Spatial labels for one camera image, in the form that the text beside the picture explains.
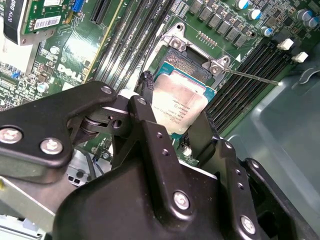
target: blue connector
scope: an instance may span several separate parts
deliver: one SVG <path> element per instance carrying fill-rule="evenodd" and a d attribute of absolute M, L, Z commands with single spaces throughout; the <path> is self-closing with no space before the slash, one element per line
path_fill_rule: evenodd
<path fill-rule="evenodd" d="M 75 0 L 72 7 L 72 11 L 74 11 L 75 13 L 80 12 L 84 3 L 85 3 L 85 0 Z"/>

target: capacitor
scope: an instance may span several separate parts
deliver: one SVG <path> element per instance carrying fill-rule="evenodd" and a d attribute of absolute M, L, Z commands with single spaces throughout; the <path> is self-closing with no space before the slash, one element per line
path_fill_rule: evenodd
<path fill-rule="evenodd" d="M 296 18 L 300 21 L 309 21 L 312 18 L 312 11 L 301 9 L 298 11 Z"/>
<path fill-rule="evenodd" d="M 308 27 L 308 28 L 315 28 L 319 23 L 319 18 L 318 17 L 313 17 L 309 21 L 303 22 L 303 24 Z"/>
<path fill-rule="evenodd" d="M 235 2 L 235 8 L 239 10 L 246 9 L 248 6 L 249 6 L 248 0 L 237 0 Z"/>
<path fill-rule="evenodd" d="M 258 20 L 261 17 L 261 11 L 259 9 L 251 9 L 248 12 L 248 18 L 250 20 Z"/>
<path fill-rule="evenodd" d="M 260 32 L 263 36 L 265 37 L 270 37 L 273 33 L 273 30 L 267 26 L 263 26 L 261 29 L 260 29 Z"/>
<path fill-rule="evenodd" d="M 37 91 L 38 91 L 39 93 L 42 93 L 42 94 L 43 94 L 44 92 L 48 91 L 48 89 L 49 89 L 49 84 L 46 83 L 46 82 L 41 82 L 41 83 L 38 84 L 38 86 L 36 86 L 36 89 L 37 89 Z"/>

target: hex screw head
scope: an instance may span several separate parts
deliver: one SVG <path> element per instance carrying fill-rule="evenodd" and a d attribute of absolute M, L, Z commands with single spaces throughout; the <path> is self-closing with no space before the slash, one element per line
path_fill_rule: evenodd
<path fill-rule="evenodd" d="M 56 155 L 61 153 L 64 148 L 58 139 L 51 137 L 41 142 L 40 149 L 45 154 Z"/>
<path fill-rule="evenodd" d="M 4 144 L 15 144 L 19 142 L 22 137 L 22 132 L 12 127 L 6 127 L 0 130 L 0 142 Z"/>

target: motherboard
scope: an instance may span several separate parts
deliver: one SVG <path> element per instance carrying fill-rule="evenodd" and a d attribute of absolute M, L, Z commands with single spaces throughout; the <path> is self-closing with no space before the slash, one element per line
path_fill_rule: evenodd
<path fill-rule="evenodd" d="M 149 71 L 158 99 L 167 99 L 169 87 L 161 81 L 173 84 L 172 74 L 183 86 L 197 87 L 188 94 L 201 104 L 183 107 L 198 106 L 191 119 L 205 109 L 226 136 L 276 88 L 228 70 L 279 82 L 320 40 L 320 2 L 313 0 L 21 2 L 18 16 L 14 0 L 0 0 L 0 111 L 90 81 L 133 91 L 141 73 Z M 9 30 L 15 20 L 20 23 L 14 39 Z M 179 89 L 186 93 L 186 87 Z M 162 109 L 160 100 L 153 107 L 169 116 L 161 124 L 170 124 L 178 148 L 192 122 L 183 121 L 185 112 Z M 111 136 L 103 134 L 84 144 L 99 157 L 109 156 L 110 147 Z M 188 146 L 177 155 L 197 165 Z"/>

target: hole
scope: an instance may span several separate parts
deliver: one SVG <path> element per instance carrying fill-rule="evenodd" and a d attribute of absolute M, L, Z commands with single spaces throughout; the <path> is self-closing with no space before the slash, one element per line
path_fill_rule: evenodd
<path fill-rule="evenodd" d="M 271 212 L 266 211 L 260 217 L 258 217 L 258 223 L 269 238 L 273 239 L 278 235 L 279 229 L 277 227 L 277 221 Z"/>
<path fill-rule="evenodd" d="M 108 87 L 108 86 L 103 86 L 103 87 L 101 88 L 101 90 L 102 90 L 102 92 L 104 92 L 104 93 L 106 93 L 106 94 L 111 94 L 111 93 L 112 93 L 110 87 Z"/>
<path fill-rule="evenodd" d="M 244 190 L 244 186 L 242 185 L 242 183 L 238 182 L 238 187 L 241 189 L 241 190 Z"/>
<path fill-rule="evenodd" d="M 76 173 L 76 177 L 79 178 L 79 179 L 82 179 L 84 177 L 84 173 L 82 171 L 78 171 Z"/>
<path fill-rule="evenodd" d="M 119 129 L 121 127 L 122 122 L 120 120 L 114 120 L 112 123 L 112 127 L 114 129 Z"/>
<path fill-rule="evenodd" d="M 163 149 L 162 150 L 162 154 L 165 155 L 165 156 L 169 156 L 169 152 L 167 149 Z"/>

